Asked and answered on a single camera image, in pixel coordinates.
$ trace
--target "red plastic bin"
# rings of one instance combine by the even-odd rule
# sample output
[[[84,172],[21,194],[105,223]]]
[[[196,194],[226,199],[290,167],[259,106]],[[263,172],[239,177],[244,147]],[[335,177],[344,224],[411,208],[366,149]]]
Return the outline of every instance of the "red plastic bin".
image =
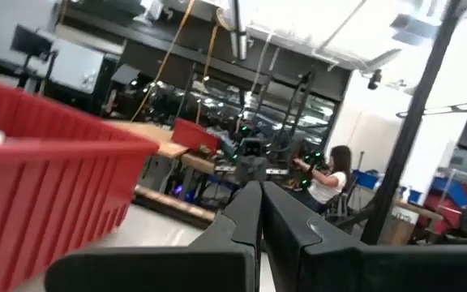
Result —
[[[0,86],[0,291],[122,224],[158,145]]]
[[[171,140],[196,152],[199,151],[199,146],[205,145],[212,153],[216,152],[220,142],[219,137],[207,133],[202,126],[182,118],[176,118]]]

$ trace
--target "white column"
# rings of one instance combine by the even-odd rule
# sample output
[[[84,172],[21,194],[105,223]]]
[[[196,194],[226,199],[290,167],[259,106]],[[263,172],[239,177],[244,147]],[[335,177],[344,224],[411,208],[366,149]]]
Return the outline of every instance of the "white column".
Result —
[[[462,20],[453,35],[437,80],[428,99],[427,108],[467,102],[467,19]],[[452,150],[464,130],[467,114],[439,114],[423,117],[416,140],[409,154],[400,185],[411,186],[422,195],[424,204],[437,168],[448,165]],[[418,219],[416,213],[394,208],[392,214],[402,213]]]

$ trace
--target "dark hair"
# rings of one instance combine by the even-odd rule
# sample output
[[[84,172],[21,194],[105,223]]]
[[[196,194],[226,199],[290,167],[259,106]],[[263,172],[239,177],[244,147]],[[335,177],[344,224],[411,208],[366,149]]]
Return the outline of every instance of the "dark hair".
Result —
[[[349,185],[348,182],[351,179],[350,166],[352,154],[350,149],[344,145],[336,146],[331,149],[331,157],[333,163],[332,173],[334,174],[341,171],[345,174],[345,185],[343,191],[346,191],[346,187]]]

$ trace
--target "yellow cable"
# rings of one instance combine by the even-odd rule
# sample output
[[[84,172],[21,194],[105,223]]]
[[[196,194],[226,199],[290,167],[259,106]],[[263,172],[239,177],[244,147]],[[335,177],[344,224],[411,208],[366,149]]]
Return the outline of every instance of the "yellow cable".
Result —
[[[194,6],[194,2],[195,2],[195,0],[190,0],[188,2],[188,7],[186,8],[185,15],[183,16],[182,22],[179,24],[178,31],[176,32],[176,35],[174,36],[174,39],[172,40],[172,43],[170,43],[170,47],[167,50],[167,53],[165,54],[165,57],[163,58],[163,62],[160,65],[160,69],[158,70],[158,73],[156,74],[156,78],[154,78],[154,80],[152,81],[154,84],[156,84],[156,82],[158,82],[158,79],[160,78],[161,73],[163,72],[163,67],[165,67],[165,64],[167,63],[167,60],[169,59],[170,53],[172,53],[174,45],[176,44],[176,41],[178,40],[179,33],[182,31],[183,26],[185,26],[186,20],[188,19],[188,16],[191,14],[191,10],[192,10],[192,7]],[[151,91],[152,91],[153,88],[154,88],[154,86],[151,86],[150,89],[147,91],[147,93],[145,93],[145,97],[142,100],[142,103],[139,105],[138,110],[136,110],[136,113],[133,115],[133,118],[131,119],[131,122],[133,122],[135,120],[135,118],[138,115],[138,113],[140,112],[140,110],[142,110],[142,108],[144,107],[145,102],[148,100],[149,94],[151,94]]]
[[[207,54],[207,61],[204,64],[204,70],[203,70],[203,79],[202,83],[203,86],[201,87],[201,90],[199,91],[199,96],[203,95],[203,90],[204,90],[204,82],[206,81],[205,78],[208,76],[208,66],[210,65],[210,60],[212,60],[212,51],[214,50],[214,44],[216,43],[216,36],[217,36],[217,29],[219,28],[219,24],[216,24],[214,26],[214,29],[212,30],[212,36],[210,36],[210,44],[208,44],[208,54]],[[195,117],[195,123],[199,124],[199,116],[201,115],[201,101],[198,103],[198,115]]]

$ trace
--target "computer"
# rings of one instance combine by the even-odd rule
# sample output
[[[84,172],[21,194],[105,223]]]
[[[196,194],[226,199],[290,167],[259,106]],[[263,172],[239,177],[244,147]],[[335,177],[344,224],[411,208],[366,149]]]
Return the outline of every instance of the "computer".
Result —
[[[18,24],[15,27],[11,49],[46,62],[52,49],[52,41]]]
[[[249,182],[189,247],[81,251],[45,287],[257,292],[261,233],[276,292],[467,291],[467,246],[367,246],[273,182]]]

